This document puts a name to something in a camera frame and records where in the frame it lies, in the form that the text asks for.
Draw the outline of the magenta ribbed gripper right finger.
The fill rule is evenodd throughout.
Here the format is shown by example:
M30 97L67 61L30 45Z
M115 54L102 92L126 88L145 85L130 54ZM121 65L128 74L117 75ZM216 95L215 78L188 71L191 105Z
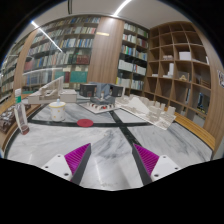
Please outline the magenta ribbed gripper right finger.
M140 145L133 145L132 154L143 185L180 170L180 167L167 155L158 156Z

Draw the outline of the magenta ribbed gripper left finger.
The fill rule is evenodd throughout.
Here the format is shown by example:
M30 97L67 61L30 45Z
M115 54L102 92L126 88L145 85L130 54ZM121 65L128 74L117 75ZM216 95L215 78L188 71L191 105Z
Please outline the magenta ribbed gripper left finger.
M90 155L91 144L88 143L66 155L55 155L42 169L79 185Z

